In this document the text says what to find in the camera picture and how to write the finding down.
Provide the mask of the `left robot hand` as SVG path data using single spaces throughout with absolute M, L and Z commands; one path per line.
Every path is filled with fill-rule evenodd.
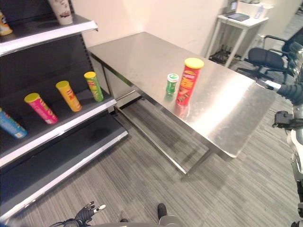
M 94 201 L 89 202 L 86 204 L 75 216 L 76 220 L 81 221 L 82 224 L 88 223 L 92 220 L 92 217 L 104 210 L 106 208 L 105 204 L 102 204 L 100 206 L 95 206 Z

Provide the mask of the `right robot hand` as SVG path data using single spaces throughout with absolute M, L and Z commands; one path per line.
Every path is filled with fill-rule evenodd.
M 295 79 L 294 84 L 279 84 L 268 79 L 258 79 L 256 83 L 289 99 L 293 105 L 301 105 L 303 103 L 303 45 L 293 42 L 290 45 L 288 56 L 290 61 L 287 69 Z

